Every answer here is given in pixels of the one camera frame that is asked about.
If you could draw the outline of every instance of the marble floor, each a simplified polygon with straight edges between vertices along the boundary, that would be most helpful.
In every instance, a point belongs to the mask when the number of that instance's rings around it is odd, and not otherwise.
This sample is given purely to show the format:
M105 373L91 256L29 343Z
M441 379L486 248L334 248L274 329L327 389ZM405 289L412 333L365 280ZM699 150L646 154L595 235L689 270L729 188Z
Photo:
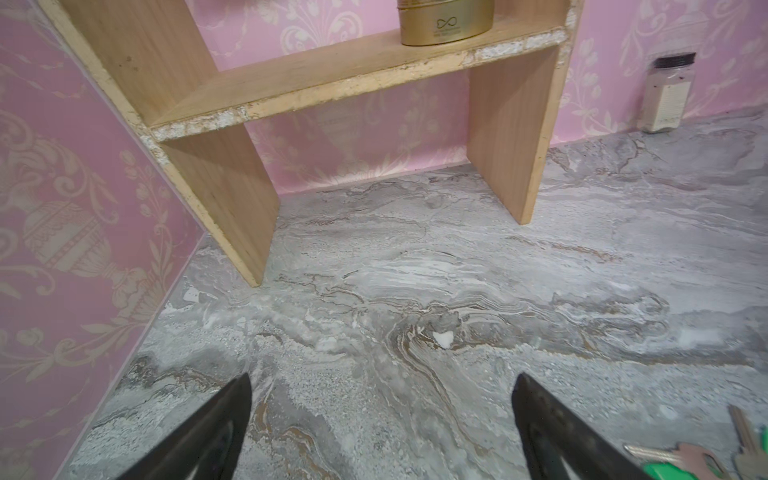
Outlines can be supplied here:
M610 442L768 423L768 114L552 148L519 226L469 165L287 198L261 288L210 241L65 471L113 478L227 380L236 478L528 478L529 372Z

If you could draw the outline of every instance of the pink wall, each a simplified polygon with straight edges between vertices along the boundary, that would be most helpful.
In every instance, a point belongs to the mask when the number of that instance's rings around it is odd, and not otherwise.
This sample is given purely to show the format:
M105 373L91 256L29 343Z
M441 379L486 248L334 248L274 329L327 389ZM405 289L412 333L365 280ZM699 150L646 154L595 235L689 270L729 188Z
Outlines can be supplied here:
M187 0L219 69L398 28L396 0ZM700 52L688 114L768 101L765 0L586 0L555 141L634 125L649 59ZM248 124L279 193L466 160L465 72Z
M53 477L202 234L24 0L0 2L0 478Z
M187 0L221 69L397 28L396 0ZM630 128L648 60L688 114L768 101L768 2L587 0L556 141ZM248 125L280 193L465 161L457 73ZM0 478L48 480L201 232L25 0L0 0Z

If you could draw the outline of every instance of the gold container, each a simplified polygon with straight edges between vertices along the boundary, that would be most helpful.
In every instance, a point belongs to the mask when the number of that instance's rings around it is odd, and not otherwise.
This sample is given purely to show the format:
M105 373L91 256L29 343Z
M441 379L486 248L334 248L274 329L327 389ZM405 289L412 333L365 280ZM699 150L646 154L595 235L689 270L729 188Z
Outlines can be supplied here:
M437 45L493 26L495 0L398 0L403 45Z

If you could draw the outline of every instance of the key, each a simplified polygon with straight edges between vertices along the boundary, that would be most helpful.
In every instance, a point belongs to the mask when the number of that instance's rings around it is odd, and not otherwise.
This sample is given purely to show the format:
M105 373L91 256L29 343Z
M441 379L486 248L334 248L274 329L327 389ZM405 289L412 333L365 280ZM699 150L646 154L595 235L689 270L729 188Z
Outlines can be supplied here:
M691 473L698 480L730 480L728 471L715 454L698 445L678 443L677 448L671 452L635 445L625 445L624 448L635 458L670 463L680 470Z
M728 412L741 442L741 452L733 457L736 470L742 480L768 480L768 454L760 448L752 424L739 407L728 405Z

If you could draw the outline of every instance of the plastic jar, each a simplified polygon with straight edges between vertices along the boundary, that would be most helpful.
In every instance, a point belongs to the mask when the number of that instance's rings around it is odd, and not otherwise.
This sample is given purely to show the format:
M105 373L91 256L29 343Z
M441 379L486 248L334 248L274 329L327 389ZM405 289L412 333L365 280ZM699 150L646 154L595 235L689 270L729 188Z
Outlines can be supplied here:
M680 126L694 83L695 74L690 66L695 60L695 53L686 53L654 61L645 83L643 112L638 128L656 134Z

